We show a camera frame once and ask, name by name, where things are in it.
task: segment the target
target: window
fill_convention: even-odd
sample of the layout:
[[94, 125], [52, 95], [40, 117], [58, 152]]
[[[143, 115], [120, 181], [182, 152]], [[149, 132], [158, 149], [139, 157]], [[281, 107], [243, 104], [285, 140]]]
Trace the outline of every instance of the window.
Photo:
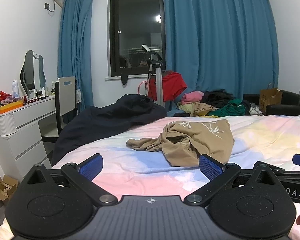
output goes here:
[[143, 44], [165, 65], [163, 1], [110, 0], [111, 76], [148, 73]]

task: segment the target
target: bed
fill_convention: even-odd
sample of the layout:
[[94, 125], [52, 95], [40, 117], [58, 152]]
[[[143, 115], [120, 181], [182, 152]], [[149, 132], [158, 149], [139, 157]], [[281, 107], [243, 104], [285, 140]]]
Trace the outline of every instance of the bed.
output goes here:
[[[231, 126], [235, 143], [230, 162], [243, 169], [264, 161], [286, 170], [299, 171], [292, 156], [300, 154], [300, 116], [231, 116], [223, 117]], [[80, 163], [95, 153], [104, 160], [103, 170], [93, 182], [121, 199], [122, 195], [180, 195], [183, 199], [209, 180], [197, 167], [171, 167], [162, 152], [141, 152], [126, 147], [130, 138], [156, 138], [172, 121], [210, 122], [215, 118], [167, 117], [134, 127], [124, 133], [84, 145], [62, 158], [53, 168]], [[297, 215], [300, 204], [295, 204]], [[300, 226], [294, 224], [290, 238], [300, 240]]]

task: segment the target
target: curtain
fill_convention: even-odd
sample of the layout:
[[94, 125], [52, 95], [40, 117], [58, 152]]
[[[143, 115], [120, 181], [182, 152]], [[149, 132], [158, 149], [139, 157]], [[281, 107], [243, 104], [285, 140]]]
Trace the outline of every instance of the curtain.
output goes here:
[[163, 0], [166, 69], [193, 90], [242, 98], [278, 82], [278, 44], [268, 0]]
[[93, 106], [91, 82], [91, 12], [92, 0], [64, 0], [61, 15], [58, 77], [75, 76], [81, 89], [78, 111]]

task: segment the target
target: window frame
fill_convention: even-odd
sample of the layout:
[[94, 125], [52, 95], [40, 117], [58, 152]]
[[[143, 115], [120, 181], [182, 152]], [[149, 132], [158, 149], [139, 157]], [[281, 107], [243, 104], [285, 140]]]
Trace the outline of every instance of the window frame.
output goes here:
[[[165, 68], [166, 53], [166, 35], [164, 25], [164, 7], [163, 0], [159, 0], [160, 16], [161, 16], [161, 41], [162, 41], [162, 63]], [[116, 70], [115, 66], [119, 66], [119, 24], [118, 24], [118, 0], [110, 0], [110, 21], [109, 21], [109, 40], [110, 40], [110, 73], [111, 77], [122, 75], [140, 75], [147, 74], [147, 67], [134, 67]]]

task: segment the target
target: vanity table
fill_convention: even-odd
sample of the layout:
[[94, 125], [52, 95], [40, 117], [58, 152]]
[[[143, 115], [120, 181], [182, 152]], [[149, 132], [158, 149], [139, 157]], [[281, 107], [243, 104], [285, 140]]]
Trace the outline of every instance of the vanity table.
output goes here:
[[[81, 92], [77, 90], [77, 103]], [[0, 114], [0, 165], [4, 174], [21, 181], [36, 163], [51, 169], [39, 121], [56, 112], [55, 96]]]

